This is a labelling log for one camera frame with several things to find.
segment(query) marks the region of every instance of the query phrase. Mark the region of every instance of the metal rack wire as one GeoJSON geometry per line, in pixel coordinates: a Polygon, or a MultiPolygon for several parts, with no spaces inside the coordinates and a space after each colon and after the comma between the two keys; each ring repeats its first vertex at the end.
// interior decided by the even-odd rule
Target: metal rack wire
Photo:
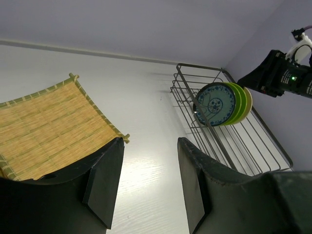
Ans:
{"type": "Polygon", "coordinates": [[[204,126],[199,123],[193,112],[193,104],[197,106],[205,122],[209,121],[195,98],[196,94],[212,82],[233,82],[230,74],[223,69],[183,63],[178,64],[176,68],[171,93],[185,120],[189,139],[203,152],[250,176],[267,171],[284,171],[293,166],[290,157],[254,108],[243,122],[235,125],[212,127],[210,124],[204,126]],[[206,69],[217,72],[217,75],[182,73],[181,69],[185,67],[206,69]]]}

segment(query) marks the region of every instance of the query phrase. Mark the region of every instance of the woven placemat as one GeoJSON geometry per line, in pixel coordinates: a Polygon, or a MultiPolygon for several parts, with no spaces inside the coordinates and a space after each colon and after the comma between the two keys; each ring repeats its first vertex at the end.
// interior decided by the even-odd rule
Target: woven placemat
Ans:
{"type": "Polygon", "coordinates": [[[38,179],[123,135],[70,78],[0,104],[0,168],[12,180],[38,179]]]}

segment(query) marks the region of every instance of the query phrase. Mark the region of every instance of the cable connector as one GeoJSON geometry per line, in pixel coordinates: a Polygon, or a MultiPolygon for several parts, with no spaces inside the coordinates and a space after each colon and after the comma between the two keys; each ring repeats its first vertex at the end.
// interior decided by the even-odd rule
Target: cable connector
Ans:
{"type": "Polygon", "coordinates": [[[295,29],[292,30],[292,35],[295,38],[296,41],[301,41],[302,40],[302,34],[305,32],[306,30],[304,28],[300,28],[300,29],[295,29]]]}

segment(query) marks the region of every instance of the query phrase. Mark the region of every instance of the yellow bamboo mat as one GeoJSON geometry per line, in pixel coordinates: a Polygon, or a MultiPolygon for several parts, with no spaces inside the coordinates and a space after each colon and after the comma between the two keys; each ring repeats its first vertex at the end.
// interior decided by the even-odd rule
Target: yellow bamboo mat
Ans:
{"type": "Polygon", "coordinates": [[[77,78],[0,104],[0,168],[12,180],[38,179],[123,135],[77,78]]]}

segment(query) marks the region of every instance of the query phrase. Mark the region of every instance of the purple-gray wall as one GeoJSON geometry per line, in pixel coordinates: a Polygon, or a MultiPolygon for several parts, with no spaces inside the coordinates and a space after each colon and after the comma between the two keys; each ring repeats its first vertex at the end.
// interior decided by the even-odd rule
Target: purple-gray wall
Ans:
{"type": "MultiPolygon", "coordinates": [[[[285,0],[244,45],[226,69],[235,80],[251,72],[271,49],[287,52],[291,30],[312,24],[312,0],[285,0]]],[[[306,33],[312,38],[312,31],[306,33]]],[[[285,93],[269,97],[255,91],[253,106],[279,140],[295,170],[312,170],[312,100],[285,93]]]]}

